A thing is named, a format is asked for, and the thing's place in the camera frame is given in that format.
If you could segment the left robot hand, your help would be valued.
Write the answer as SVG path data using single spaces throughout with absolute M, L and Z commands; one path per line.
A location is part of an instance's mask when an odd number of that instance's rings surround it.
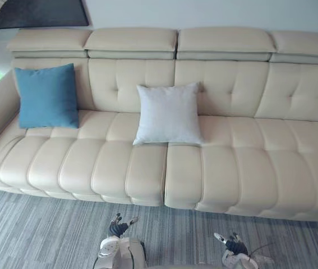
M 121 237 L 125 233 L 125 231 L 134 223 L 138 222 L 139 217 L 135 216 L 133 217 L 129 223 L 123 222 L 121 223 L 122 217 L 120 213 L 117 213 L 115 215 L 115 218 L 110 222 L 109 228 L 108 228 L 108 237 L 110 236 L 116 236 L 118 238 Z

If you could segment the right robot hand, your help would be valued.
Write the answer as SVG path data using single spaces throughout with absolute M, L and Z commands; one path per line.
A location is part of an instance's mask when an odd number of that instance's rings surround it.
M 219 240 L 221 243 L 223 243 L 227 250 L 232 252 L 234 255 L 238 254 L 245 254 L 248 255 L 248 249 L 246 245 L 240 240 L 240 237 L 237 233 L 233 233 L 229 237 L 229 239 L 226 239 L 219 233 L 214 233 L 214 237 Z

